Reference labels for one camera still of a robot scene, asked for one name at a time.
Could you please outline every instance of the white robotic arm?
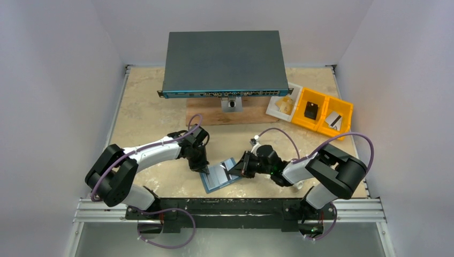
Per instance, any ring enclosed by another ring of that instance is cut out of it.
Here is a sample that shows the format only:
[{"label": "white robotic arm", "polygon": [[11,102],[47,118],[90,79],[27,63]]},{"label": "white robotic arm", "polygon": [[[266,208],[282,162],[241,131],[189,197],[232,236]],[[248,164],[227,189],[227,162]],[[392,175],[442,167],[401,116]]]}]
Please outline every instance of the white robotic arm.
[{"label": "white robotic arm", "polygon": [[252,150],[246,151],[230,174],[253,178],[255,173],[269,174],[279,186],[292,186],[302,180],[316,178],[320,184],[306,194],[303,201],[321,209],[341,198],[350,199],[366,175],[366,166],[359,159],[327,144],[312,156],[297,161],[282,161],[270,145],[261,145],[259,137],[251,139]]},{"label": "white robotic arm", "polygon": [[[124,203],[149,210],[157,196],[148,188],[132,184],[140,171],[164,161],[186,158],[192,171],[208,173],[209,162],[203,143],[208,133],[201,127],[185,137],[180,135],[183,132],[187,131],[170,133],[161,140],[143,146],[124,149],[117,145],[108,146],[87,174],[85,182],[92,189],[99,184],[96,194],[109,207]],[[118,164],[118,170],[108,170],[121,157],[126,158]]]}]

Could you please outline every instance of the wooden board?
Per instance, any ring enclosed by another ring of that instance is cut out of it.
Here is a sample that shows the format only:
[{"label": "wooden board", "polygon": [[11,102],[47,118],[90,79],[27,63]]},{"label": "wooden board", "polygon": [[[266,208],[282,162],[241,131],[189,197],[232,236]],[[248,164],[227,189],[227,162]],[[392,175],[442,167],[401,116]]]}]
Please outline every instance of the wooden board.
[{"label": "wooden board", "polygon": [[266,114],[270,97],[243,97],[242,112],[223,112],[220,98],[189,98],[186,125],[194,114],[202,114],[203,125],[273,123],[279,119]]}]

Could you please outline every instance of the marble surface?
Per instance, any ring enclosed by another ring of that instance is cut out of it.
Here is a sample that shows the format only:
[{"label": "marble surface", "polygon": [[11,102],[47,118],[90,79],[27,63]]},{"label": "marble surface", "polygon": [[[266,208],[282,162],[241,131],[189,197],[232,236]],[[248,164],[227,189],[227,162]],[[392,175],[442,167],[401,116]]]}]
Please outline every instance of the marble surface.
[{"label": "marble surface", "polygon": [[[286,69],[289,82],[338,97],[336,84],[329,68]],[[111,143],[120,147],[133,147],[159,140],[166,134],[185,129],[186,99],[162,99],[157,90],[162,88],[164,68],[133,67],[127,81],[120,111],[112,134]],[[279,121],[272,124],[203,126],[210,133],[207,157],[211,164],[228,158],[239,160],[245,150],[250,150],[249,139],[269,127],[285,130],[295,141],[303,156],[309,154],[327,137],[294,124]],[[277,131],[269,131],[261,137],[262,144],[270,144],[284,160],[296,157],[296,151],[288,139]],[[351,137],[335,141],[334,145],[355,155]],[[134,183],[145,185],[161,197],[227,197],[227,198],[290,198],[302,197],[316,185],[316,179],[308,179],[301,190],[280,187],[266,175],[257,174],[253,179],[240,181],[207,194],[200,175],[189,169],[187,160],[166,161],[136,175]],[[355,191],[354,198],[365,198],[363,183]]]}]

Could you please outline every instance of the white wall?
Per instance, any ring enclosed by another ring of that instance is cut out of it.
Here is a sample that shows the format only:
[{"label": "white wall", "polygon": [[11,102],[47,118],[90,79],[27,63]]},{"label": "white wall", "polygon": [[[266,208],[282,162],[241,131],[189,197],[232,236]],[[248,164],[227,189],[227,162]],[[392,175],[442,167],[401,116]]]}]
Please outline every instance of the white wall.
[{"label": "white wall", "polygon": [[1,256],[62,256],[123,74],[89,0],[1,1]]},{"label": "white wall", "polygon": [[336,64],[372,0],[93,0],[127,64],[163,65],[169,32],[279,30],[287,65]]},{"label": "white wall", "polygon": [[453,17],[452,0],[375,0],[337,67],[399,257],[454,252]]}]

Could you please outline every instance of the orange storage bin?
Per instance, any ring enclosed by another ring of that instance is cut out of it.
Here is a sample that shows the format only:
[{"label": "orange storage bin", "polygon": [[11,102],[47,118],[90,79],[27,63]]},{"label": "orange storage bin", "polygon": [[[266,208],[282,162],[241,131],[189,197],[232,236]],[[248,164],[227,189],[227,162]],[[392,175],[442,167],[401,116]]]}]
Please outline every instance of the orange storage bin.
[{"label": "orange storage bin", "polygon": [[[319,106],[317,117],[315,120],[304,116],[307,102],[315,103]],[[317,131],[320,125],[324,122],[326,108],[328,107],[328,96],[319,93],[309,88],[303,88],[297,108],[292,117],[292,123],[305,127],[307,129]]]},{"label": "orange storage bin", "polygon": [[[333,111],[342,116],[342,124],[340,127],[340,131],[330,128],[328,126],[328,123],[324,121],[324,119],[328,117]],[[323,121],[320,127],[317,129],[317,131],[330,137],[334,137],[341,133],[348,132],[350,130],[350,126],[352,123],[352,114],[353,114],[352,103],[345,102],[334,97],[328,97],[327,109],[324,114]]]}]

